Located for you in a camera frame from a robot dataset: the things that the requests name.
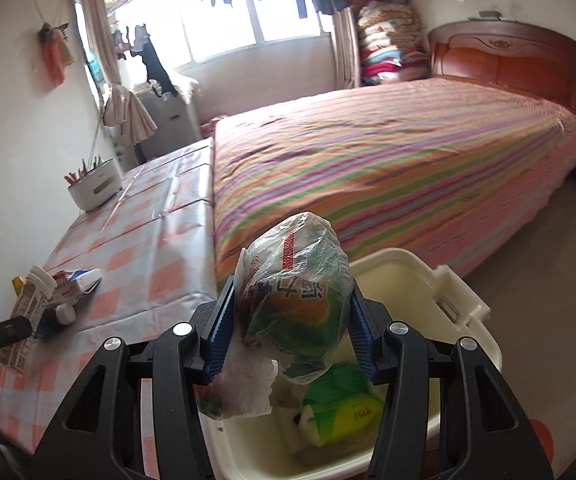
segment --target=curtain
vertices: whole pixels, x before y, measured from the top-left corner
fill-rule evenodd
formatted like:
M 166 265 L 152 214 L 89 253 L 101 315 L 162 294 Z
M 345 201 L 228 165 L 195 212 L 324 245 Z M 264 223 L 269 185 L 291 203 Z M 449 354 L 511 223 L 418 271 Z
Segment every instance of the curtain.
M 335 53 L 335 76 L 338 90 L 361 86 L 361 58 L 355 12 L 367 0 L 350 0 L 351 6 L 332 16 L 332 45 Z
M 108 25 L 104 0 L 81 0 L 86 19 L 86 30 L 90 46 L 97 56 L 101 70 L 110 85 L 110 97 L 104 112 L 106 126 L 122 127 L 122 140 L 126 144 L 137 144 L 148 139 L 157 125 L 148 110 L 135 95 L 121 85 L 121 75 L 114 51 L 113 37 Z
M 332 16 L 332 46 L 335 52 L 337 90 L 361 85 L 361 59 L 357 23 L 352 7 L 338 10 Z

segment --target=striped bedsheet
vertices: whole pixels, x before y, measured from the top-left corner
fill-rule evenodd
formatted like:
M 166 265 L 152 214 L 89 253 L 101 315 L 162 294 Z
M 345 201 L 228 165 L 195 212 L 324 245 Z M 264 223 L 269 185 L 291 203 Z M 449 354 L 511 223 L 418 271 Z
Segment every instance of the striped bedsheet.
M 544 100 L 433 78 L 321 94 L 215 133 L 217 280 L 281 220 L 329 220 L 351 260 L 402 247 L 471 270 L 574 167 L 576 117 Z

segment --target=table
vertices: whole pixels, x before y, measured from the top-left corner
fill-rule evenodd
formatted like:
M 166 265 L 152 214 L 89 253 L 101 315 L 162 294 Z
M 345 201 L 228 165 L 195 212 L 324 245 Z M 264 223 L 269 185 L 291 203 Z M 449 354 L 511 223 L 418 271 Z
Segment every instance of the table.
M 216 299 L 212 241 L 212 139 L 152 160 L 124 175 L 109 202 L 81 214 L 44 269 L 102 270 L 78 318 L 33 346 L 24 377 L 0 365 L 0 431 L 34 452 L 52 415 L 103 341 L 158 337 Z M 142 389 L 146 473 L 156 476 L 149 384 Z

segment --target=plastic bag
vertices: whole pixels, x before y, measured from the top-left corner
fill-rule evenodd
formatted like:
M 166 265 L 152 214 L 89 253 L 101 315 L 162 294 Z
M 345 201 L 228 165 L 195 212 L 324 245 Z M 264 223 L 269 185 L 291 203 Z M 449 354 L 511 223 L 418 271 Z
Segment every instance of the plastic bag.
M 243 342 L 292 382 L 325 373 L 348 325 L 353 277 L 332 226 L 292 216 L 241 251 L 234 285 Z
M 324 374 L 347 329 L 353 285 L 335 232 L 312 213 L 242 249 L 232 340 L 221 373 L 195 388 L 199 410 L 217 420 L 270 413 L 277 363 L 297 384 Z

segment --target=white cap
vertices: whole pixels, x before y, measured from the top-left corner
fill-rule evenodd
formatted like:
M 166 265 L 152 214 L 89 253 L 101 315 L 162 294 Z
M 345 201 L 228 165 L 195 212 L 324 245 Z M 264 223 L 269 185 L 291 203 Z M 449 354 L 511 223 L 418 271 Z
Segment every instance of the white cap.
M 69 325 L 74 323 L 77 319 L 77 313 L 71 304 L 62 303 L 55 310 L 57 321 L 62 325 Z
M 34 275 L 35 279 L 39 279 L 42 282 L 42 285 L 44 286 L 45 290 L 45 294 L 46 294 L 46 298 L 50 298 L 52 296 L 52 293 L 54 291 L 55 288 L 57 288 L 57 282 L 54 281 L 54 278 L 48 274 L 45 270 L 43 270 L 41 267 L 33 265 L 30 269 L 30 272 L 28 272 L 28 275 Z

